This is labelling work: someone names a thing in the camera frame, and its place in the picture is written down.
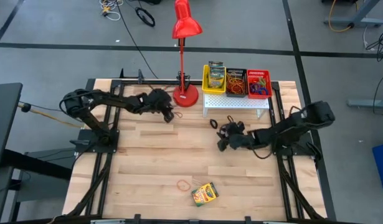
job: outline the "black basket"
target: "black basket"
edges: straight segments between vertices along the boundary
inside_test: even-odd
[[[236,94],[232,93],[230,89],[228,89],[229,80],[226,80],[226,95],[229,97],[245,97],[248,95],[248,83],[247,83],[247,70],[242,68],[227,68],[226,69],[226,78],[235,77],[241,78],[244,81],[244,93]]]

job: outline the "yellow basket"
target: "yellow basket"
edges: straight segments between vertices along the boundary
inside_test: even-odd
[[[227,70],[224,67],[225,73],[224,73],[224,82],[222,88],[209,88],[208,87],[208,76],[209,76],[209,66],[204,65],[204,73],[202,74],[202,91],[207,94],[223,94],[226,92],[226,76],[227,76]]]

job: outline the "gray floor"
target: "gray floor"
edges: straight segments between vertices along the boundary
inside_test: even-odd
[[[0,0],[0,28],[16,2]],[[173,2],[144,4],[156,19],[155,28],[142,24],[128,6],[121,7],[139,45],[176,44],[171,38]],[[289,0],[289,4],[301,51],[370,53],[363,47],[364,29],[338,34],[322,23],[330,5],[320,0]],[[99,8],[98,1],[25,0],[0,43],[132,46],[123,24],[102,18]],[[292,50],[281,0],[192,0],[191,9],[204,33],[187,39],[188,47]],[[350,16],[354,11],[354,6],[340,4],[334,15]],[[383,19],[383,1],[369,15]],[[376,40],[382,31],[383,26],[368,29],[367,41]],[[144,55],[160,78],[177,75],[177,52]],[[186,72],[194,78],[201,76],[202,65],[208,60],[220,60],[231,67],[267,69],[274,80],[296,81],[302,98],[294,56],[193,52],[186,53],[185,60]],[[302,61],[312,100],[329,102],[337,118],[332,126],[319,131],[337,219],[383,223],[383,189],[371,151],[373,146],[383,144],[383,117],[345,105],[348,98],[373,97],[383,75],[383,61],[325,57],[303,57]],[[128,76],[136,75],[140,68],[146,77],[152,77],[134,51],[0,47],[0,83],[21,82],[22,101],[51,108],[56,108],[66,93],[83,88],[88,78],[117,77],[121,68]],[[383,86],[379,97],[383,97]],[[72,121],[58,112],[52,114]],[[19,152],[65,148],[71,146],[69,140],[77,133],[75,128],[18,111],[7,147]],[[19,219],[58,215],[63,204],[63,198],[23,204]]]

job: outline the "red basket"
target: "red basket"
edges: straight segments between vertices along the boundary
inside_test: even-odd
[[[259,84],[259,79],[263,78],[266,81],[265,89],[267,90],[268,94],[263,90],[261,93],[252,93],[250,91],[250,84],[256,83]],[[247,80],[248,80],[248,98],[252,99],[267,99],[269,97],[272,97],[272,83],[270,81],[270,73],[268,70],[248,70],[247,71]]]

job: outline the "wood grain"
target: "wood grain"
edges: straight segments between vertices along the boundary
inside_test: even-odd
[[[110,82],[96,80],[95,89],[108,91]],[[300,107],[295,82],[280,82],[280,88],[285,114],[291,106]],[[125,86],[125,96],[150,91],[148,86]],[[140,213],[142,218],[154,219],[244,220],[244,216],[251,216],[252,220],[285,220],[275,156],[260,160],[245,149],[220,152],[216,146],[219,138],[209,126],[209,119],[223,125],[228,122],[227,115],[231,115],[235,121],[243,121],[247,130],[268,128],[268,113],[257,119],[255,110],[209,110],[208,117],[203,118],[202,97],[195,106],[174,110],[183,117],[176,117],[169,124],[161,114],[138,115],[121,110],[119,148],[111,165],[104,218],[133,218]],[[275,111],[279,121],[277,106]],[[92,112],[102,120],[105,106]],[[257,153],[264,156],[269,150],[260,149]],[[90,153],[78,159],[63,214],[71,211],[89,188],[94,162],[95,154]],[[317,212],[326,216],[313,160],[298,156],[295,166],[301,191]],[[179,190],[179,180],[189,183],[191,189]],[[208,182],[215,184],[220,196],[196,207],[191,190]],[[179,188],[188,186],[180,182]],[[292,194],[290,200],[296,217]]]

